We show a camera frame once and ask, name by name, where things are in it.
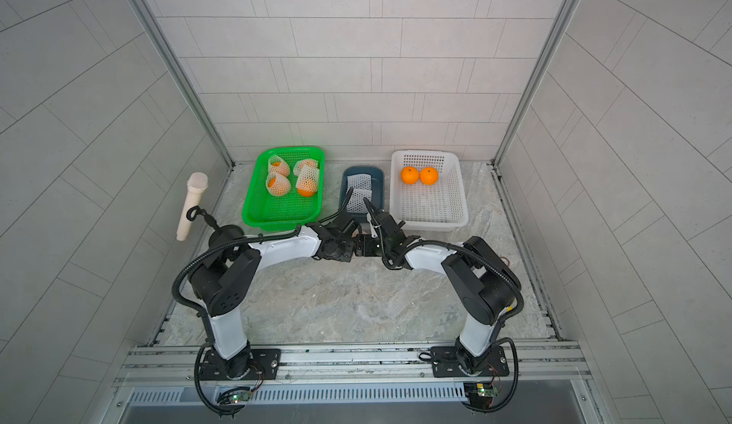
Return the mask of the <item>white foam net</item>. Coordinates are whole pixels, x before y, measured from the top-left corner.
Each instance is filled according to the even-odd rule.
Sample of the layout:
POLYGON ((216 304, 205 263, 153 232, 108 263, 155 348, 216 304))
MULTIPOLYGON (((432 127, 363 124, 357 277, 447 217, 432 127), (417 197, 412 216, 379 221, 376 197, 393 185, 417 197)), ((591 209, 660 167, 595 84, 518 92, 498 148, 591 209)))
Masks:
POLYGON ((372 191, 362 188, 354 188, 352 196, 347 204, 346 210, 351 214, 367 214, 368 209, 364 200, 372 199, 372 191))
POLYGON ((367 173, 350 174, 346 176, 347 189, 354 191, 371 191, 372 177, 367 173))

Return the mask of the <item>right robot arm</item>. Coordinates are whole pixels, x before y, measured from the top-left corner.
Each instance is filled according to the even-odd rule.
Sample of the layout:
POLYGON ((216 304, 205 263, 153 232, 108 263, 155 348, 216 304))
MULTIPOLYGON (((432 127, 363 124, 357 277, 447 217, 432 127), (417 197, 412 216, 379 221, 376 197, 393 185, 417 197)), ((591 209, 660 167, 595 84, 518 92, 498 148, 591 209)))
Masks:
POLYGON ((487 383, 470 383, 464 407, 472 412, 491 414, 504 408, 514 397, 519 383, 517 347, 510 337, 499 337, 507 319, 518 315, 524 307, 522 284, 495 251, 480 237, 473 236, 457 245, 429 240, 417 235, 407 236, 403 222, 363 201, 373 238, 362 231, 360 222, 347 212, 342 202, 337 217, 344 217, 348 235, 354 238, 354 255, 377 256, 388 270, 402 269, 434 271, 446 275, 459 301, 467 311, 465 325, 452 351, 439 353, 435 348, 420 353, 419 360, 433 366, 455 366, 465 376, 480 376, 488 372, 487 383), (495 381, 501 378, 501 366, 494 353, 502 353, 507 343, 513 355, 513 380, 510 390, 499 404, 494 399, 501 393, 495 381))

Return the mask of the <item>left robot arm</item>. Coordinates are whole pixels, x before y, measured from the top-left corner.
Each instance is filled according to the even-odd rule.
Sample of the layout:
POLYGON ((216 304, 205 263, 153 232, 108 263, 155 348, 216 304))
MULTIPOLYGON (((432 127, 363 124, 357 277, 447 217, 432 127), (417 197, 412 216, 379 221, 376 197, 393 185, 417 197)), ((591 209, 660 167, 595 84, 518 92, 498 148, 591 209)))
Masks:
POLYGON ((240 304, 255 274, 297 258, 348 262, 354 255, 353 233, 360 225, 347 206, 354 191, 346 191, 339 210, 320 222, 298 225, 291 233, 246 236, 237 225, 220 227, 215 218, 192 206, 183 210, 189 227, 202 216, 213 228, 210 248, 195 258, 173 281, 173 299, 196 311, 206 332, 213 366, 229 379, 244 378, 254 368, 252 348, 241 326, 240 304))

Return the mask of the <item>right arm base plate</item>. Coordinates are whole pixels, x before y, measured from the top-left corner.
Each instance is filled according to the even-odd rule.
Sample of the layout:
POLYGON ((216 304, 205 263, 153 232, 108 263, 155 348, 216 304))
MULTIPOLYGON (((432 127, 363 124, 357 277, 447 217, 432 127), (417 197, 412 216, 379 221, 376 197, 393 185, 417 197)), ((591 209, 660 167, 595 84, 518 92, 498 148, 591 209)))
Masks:
POLYGON ((434 377, 505 377, 511 373, 503 347, 489 349, 478 358, 452 346, 434 346, 419 359, 431 365, 434 377))

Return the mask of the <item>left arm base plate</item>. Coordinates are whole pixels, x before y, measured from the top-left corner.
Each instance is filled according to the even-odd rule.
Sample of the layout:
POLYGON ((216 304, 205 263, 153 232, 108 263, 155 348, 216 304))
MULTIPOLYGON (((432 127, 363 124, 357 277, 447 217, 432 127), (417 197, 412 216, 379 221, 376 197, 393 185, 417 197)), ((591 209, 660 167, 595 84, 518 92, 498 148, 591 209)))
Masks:
POLYGON ((274 380, 278 373, 279 349, 249 349, 231 359, 223 359, 216 349, 208 349, 196 361, 198 376, 204 381, 274 380))

